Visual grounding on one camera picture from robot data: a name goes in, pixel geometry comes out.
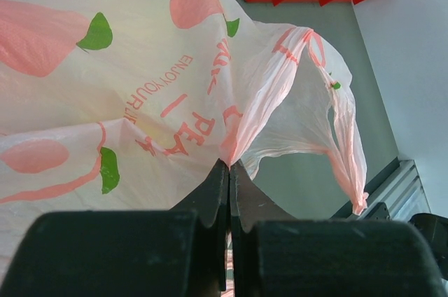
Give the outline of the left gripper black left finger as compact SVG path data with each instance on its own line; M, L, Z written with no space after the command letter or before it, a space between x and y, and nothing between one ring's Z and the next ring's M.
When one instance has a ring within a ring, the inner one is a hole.
M219 296L226 288L228 167L169 210L52 212L35 220L2 296Z

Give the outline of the pink translucent plastic bag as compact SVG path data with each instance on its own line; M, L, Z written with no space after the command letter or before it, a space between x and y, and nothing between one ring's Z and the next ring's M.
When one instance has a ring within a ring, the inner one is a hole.
M351 78L313 29L236 0L1 0L3 281L38 217L169 210L218 160L252 179L323 154L361 214Z

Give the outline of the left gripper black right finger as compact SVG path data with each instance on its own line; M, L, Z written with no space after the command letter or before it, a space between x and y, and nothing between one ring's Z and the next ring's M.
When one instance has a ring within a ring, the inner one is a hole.
M446 296L422 234L391 220L298 220L230 169L236 296Z

